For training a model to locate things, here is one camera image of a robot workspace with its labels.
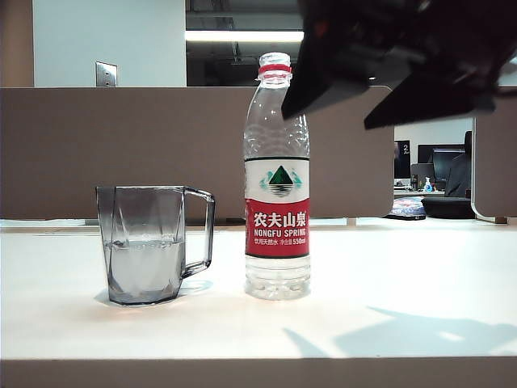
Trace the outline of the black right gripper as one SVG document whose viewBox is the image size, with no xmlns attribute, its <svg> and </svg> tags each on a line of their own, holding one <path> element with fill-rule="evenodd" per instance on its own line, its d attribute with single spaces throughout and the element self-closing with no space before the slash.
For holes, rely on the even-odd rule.
<svg viewBox="0 0 517 388">
<path fill-rule="evenodd" d="M 400 82 L 366 129 L 491 113 L 516 52 L 514 1 L 302 1 L 304 39 L 284 119 Z"/>
</svg>

